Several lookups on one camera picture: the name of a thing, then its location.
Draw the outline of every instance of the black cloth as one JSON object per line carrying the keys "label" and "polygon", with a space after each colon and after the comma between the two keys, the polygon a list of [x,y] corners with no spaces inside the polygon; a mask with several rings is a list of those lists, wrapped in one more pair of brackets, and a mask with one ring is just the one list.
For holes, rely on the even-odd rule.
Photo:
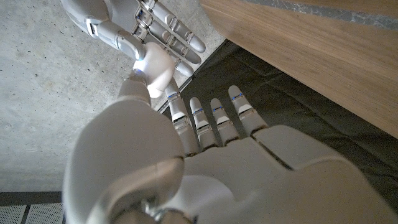
{"label": "black cloth", "polygon": [[[396,138],[232,42],[225,42],[206,61],[181,96],[189,112],[190,98],[201,101],[213,130],[216,124],[210,101],[218,98],[240,135],[246,136],[229,100],[231,85],[241,89],[269,126],[284,124],[298,129],[349,159],[398,213]],[[170,117],[168,108],[164,114]]]}

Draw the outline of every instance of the wooden board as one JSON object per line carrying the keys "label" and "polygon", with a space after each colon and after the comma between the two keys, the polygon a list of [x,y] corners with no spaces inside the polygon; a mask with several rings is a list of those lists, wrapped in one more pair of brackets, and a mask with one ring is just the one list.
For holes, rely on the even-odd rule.
{"label": "wooden board", "polygon": [[238,0],[201,0],[216,30],[398,138],[398,32]]}
{"label": "wooden board", "polygon": [[336,9],[346,9],[354,12],[391,16],[398,18],[397,0],[285,0],[286,2],[304,3],[313,6],[325,6]]}

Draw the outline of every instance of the robotic hand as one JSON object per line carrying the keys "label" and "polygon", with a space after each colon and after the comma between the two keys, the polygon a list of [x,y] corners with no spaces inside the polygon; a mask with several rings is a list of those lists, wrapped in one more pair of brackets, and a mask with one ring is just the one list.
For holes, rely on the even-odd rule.
{"label": "robotic hand", "polygon": [[151,109],[143,76],[127,78],[80,134],[65,171],[67,222],[398,222],[352,163],[295,129],[268,128],[238,87],[228,92],[249,137],[213,99],[218,142],[192,98],[198,146],[176,84],[166,88],[170,122]]}
{"label": "robotic hand", "polygon": [[134,68],[149,78],[146,82],[153,98],[162,94],[174,67],[183,75],[193,75],[184,59],[201,63],[194,50],[204,52],[204,43],[157,0],[62,0],[62,4],[79,28],[136,60]]}

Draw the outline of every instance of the robot finger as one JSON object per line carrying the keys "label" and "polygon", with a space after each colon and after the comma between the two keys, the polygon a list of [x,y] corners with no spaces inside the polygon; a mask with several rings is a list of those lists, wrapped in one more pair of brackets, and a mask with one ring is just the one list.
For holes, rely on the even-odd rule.
{"label": "robot finger", "polygon": [[186,77],[191,77],[193,75],[193,68],[189,66],[186,62],[176,56],[172,51],[170,51],[166,46],[163,46],[164,50],[169,53],[172,60],[175,62],[175,69],[181,72],[182,75]]}
{"label": "robot finger", "polygon": [[180,90],[174,78],[166,88],[167,101],[169,102],[170,112],[175,130],[180,136],[185,156],[190,157],[200,152],[198,143],[193,132],[191,121],[188,117],[187,109],[180,96]]}
{"label": "robot finger", "polygon": [[193,97],[189,101],[189,104],[197,127],[198,139],[202,150],[205,151],[211,147],[218,147],[213,129],[207,120],[198,98]]}
{"label": "robot finger", "polygon": [[161,24],[157,21],[153,21],[149,26],[149,32],[159,39],[162,43],[167,46],[170,46],[176,53],[180,54],[182,57],[185,57],[189,62],[194,64],[201,63],[201,58],[194,51],[192,51],[189,47],[186,47],[181,41],[179,41],[174,35],[172,35],[168,30],[166,30]]}
{"label": "robot finger", "polygon": [[268,127],[237,86],[230,86],[228,94],[248,136]]}
{"label": "robot finger", "polygon": [[221,102],[215,98],[211,100],[210,105],[214,119],[216,120],[217,130],[221,136],[222,144],[226,146],[229,142],[239,139],[239,134],[234,124],[225,113]]}
{"label": "robot finger", "polygon": [[206,50],[206,45],[162,3],[156,0],[143,0],[142,5],[148,11],[152,11],[156,17],[184,39],[193,49],[200,53]]}
{"label": "robot finger", "polygon": [[187,62],[184,62],[180,57],[173,53],[166,45],[157,40],[154,36],[150,34],[147,35],[144,43],[148,42],[155,42],[159,44],[163,48],[163,50],[165,50],[170,55],[174,62],[175,69],[181,72],[182,75],[185,75],[186,77],[191,77],[193,75],[193,68],[189,66]]}

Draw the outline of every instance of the concrete floor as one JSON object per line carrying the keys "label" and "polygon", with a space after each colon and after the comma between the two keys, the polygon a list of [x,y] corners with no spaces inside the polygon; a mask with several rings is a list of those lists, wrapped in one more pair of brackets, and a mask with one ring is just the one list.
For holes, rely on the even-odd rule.
{"label": "concrete floor", "polygon": [[[0,192],[59,191],[80,130],[116,98],[132,60],[83,33],[60,1],[0,1]],[[161,1],[205,42],[204,62],[224,38],[200,3]]]}

